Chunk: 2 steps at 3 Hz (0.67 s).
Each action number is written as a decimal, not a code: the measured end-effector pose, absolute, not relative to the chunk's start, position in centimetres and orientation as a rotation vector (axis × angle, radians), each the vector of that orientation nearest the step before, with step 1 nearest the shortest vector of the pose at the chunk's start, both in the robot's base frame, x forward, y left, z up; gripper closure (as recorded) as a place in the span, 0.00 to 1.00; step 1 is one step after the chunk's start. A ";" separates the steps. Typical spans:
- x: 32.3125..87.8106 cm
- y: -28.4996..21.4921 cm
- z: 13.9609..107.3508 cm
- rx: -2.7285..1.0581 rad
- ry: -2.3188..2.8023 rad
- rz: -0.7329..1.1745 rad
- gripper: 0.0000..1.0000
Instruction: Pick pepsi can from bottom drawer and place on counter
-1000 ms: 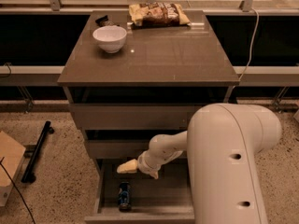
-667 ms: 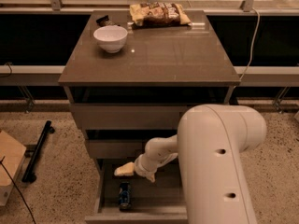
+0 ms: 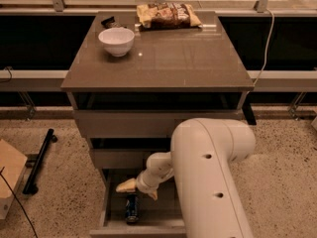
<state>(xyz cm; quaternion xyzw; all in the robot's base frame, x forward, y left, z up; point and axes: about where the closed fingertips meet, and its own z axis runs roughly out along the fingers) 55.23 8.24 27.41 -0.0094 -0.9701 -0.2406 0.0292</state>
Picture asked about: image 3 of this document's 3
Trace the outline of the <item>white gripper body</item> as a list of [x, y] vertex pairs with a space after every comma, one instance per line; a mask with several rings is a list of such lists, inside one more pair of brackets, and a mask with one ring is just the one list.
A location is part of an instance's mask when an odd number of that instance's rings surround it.
[[150, 171], [144, 170], [142, 171], [136, 179], [137, 189], [143, 193], [155, 193], [159, 185], [162, 183], [163, 172], [162, 170]]

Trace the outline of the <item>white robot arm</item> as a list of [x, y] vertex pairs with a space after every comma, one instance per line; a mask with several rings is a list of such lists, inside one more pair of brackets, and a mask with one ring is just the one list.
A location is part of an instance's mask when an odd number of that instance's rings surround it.
[[253, 130], [241, 121], [189, 119], [173, 131], [169, 152], [150, 155], [146, 169], [116, 190], [157, 199], [159, 185], [174, 179], [187, 238], [254, 238], [229, 164], [255, 146]]

